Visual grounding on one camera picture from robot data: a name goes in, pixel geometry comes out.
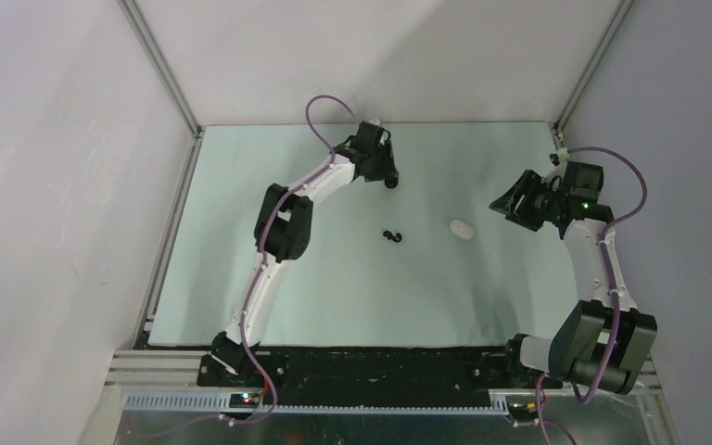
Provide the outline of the white earbud charging case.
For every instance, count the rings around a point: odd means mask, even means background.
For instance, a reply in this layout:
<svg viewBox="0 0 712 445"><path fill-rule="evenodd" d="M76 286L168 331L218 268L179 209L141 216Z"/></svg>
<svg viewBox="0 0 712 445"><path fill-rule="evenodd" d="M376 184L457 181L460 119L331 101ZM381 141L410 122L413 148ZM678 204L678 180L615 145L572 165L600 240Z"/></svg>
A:
<svg viewBox="0 0 712 445"><path fill-rule="evenodd" d="M456 236L463 240L471 240L475 235L474 228L470 224L459 219L452 220L449 227Z"/></svg>

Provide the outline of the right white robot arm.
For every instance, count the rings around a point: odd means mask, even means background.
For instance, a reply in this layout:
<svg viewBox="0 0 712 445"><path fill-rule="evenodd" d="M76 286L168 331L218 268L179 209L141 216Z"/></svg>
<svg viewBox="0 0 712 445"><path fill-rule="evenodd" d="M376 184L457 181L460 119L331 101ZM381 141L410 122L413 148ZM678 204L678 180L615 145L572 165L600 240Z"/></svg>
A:
<svg viewBox="0 0 712 445"><path fill-rule="evenodd" d="M599 203L602 167L568 161L542 176L525 170L490 209L532 232L553 225L572 263L578 302L551 338L518 334L507 345L502 375L524 388L538 375L596 390L629 393L657 335L623 278L612 209Z"/></svg>

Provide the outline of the black earbud pair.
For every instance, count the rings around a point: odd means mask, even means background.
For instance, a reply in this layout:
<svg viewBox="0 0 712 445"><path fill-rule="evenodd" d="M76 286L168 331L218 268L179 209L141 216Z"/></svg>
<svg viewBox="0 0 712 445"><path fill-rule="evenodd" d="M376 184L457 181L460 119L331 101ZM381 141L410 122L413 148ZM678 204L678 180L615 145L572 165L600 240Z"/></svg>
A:
<svg viewBox="0 0 712 445"><path fill-rule="evenodd" d="M395 243L400 243L402 241L402 234L401 233L394 233L389 230L386 230L382 233L382 236L386 238L387 240L390 240Z"/></svg>

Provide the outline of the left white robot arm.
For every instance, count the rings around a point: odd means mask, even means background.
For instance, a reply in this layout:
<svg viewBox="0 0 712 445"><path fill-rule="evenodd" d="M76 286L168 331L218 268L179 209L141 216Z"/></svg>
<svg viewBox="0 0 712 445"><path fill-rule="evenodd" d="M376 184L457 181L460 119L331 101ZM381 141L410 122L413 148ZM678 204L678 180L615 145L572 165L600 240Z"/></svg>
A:
<svg viewBox="0 0 712 445"><path fill-rule="evenodd" d="M285 269L310 244L315 205L359 178L389 189L399 184L391 133L377 121L360 122L354 135L332 147L320 166L295 183L267 188L254 228L256 261L241 306L210 348L232 385L245 386L256 374L253 349L261 343Z"/></svg>

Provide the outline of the black earbud charging case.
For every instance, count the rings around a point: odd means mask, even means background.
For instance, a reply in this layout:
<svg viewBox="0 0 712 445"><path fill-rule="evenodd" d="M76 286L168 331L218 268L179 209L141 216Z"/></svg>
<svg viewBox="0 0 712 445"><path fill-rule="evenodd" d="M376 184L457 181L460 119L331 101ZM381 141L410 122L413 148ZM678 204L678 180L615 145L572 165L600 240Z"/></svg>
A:
<svg viewBox="0 0 712 445"><path fill-rule="evenodd" d="M388 189L396 188L399 184L399 175L397 173L392 173L384 179L383 184Z"/></svg>

